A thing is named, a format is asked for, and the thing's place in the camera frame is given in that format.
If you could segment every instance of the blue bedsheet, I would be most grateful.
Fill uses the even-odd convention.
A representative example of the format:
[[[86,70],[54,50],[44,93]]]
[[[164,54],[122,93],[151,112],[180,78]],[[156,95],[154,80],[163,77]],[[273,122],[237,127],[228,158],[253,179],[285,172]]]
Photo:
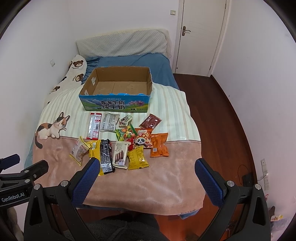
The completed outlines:
[[[87,69],[83,78],[84,83],[91,72],[97,67],[109,66],[143,66],[149,67],[152,81],[157,84],[174,87],[179,89],[172,70],[170,61],[160,53],[148,53],[141,55],[116,56],[116,57],[92,57],[86,59]]]

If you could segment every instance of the white door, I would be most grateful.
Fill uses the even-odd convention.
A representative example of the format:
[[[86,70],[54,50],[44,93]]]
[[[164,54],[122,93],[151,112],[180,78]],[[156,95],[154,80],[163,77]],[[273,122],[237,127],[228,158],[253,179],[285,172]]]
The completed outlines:
[[[226,0],[184,0],[176,73],[207,76],[217,48]]]

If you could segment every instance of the door handle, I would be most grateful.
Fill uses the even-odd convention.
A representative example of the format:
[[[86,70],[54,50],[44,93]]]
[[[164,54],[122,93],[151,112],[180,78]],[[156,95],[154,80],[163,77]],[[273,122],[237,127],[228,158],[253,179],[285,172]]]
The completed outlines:
[[[185,36],[186,31],[191,32],[190,30],[186,30],[186,26],[183,26],[183,28],[182,28],[182,36]]]

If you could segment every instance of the door frame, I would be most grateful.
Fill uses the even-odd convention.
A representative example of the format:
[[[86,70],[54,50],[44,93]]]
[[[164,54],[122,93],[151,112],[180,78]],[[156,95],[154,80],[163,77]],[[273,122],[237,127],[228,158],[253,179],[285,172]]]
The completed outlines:
[[[225,32],[226,32],[226,27],[229,19],[229,14],[230,14],[230,6],[231,6],[232,0],[226,0],[225,4],[225,12],[224,12],[224,17],[223,17],[223,22],[222,22],[222,27],[221,27],[221,32],[219,35],[219,40],[218,44],[215,50],[215,54],[212,60],[211,67],[208,72],[208,76],[210,76],[213,72],[213,69],[215,67],[222,42],[224,40]],[[177,31],[176,31],[176,40],[175,40],[175,49],[174,49],[174,58],[173,58],[173,65],[172,65],[172,72],[176,73],[176,67],[177,67],[177,59],[178,59],[178,54],[179,54],[179,47],[180,47],[180,40],[181,40],[181,31],[182,31],[182,20],[183,20],[183,10],[184,10],[184,0],[179,0],[179,8],[178,8],[178,20],[177,20]]]

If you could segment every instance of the white wall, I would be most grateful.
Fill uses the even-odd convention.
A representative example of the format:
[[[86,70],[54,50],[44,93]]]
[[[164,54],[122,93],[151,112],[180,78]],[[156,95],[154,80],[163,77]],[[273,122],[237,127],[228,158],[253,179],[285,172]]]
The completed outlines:
[[[267,204],[296,211],[296,43],[263,0],[232,1],[213,76],[228,96],[249,141],[257,177],[265,158]],[[274,234],[274,240],[283,231]]]
[[[178,0],[71,0],[75,40],[126,29],[164,28],[172,41],[172,65],[178,4]]]
[[[32,0],[0,40],[0,156],[19,154],[24,167],[46,95],[78,53],[66,0]],[[25,208],[17,207],[20,226]]]

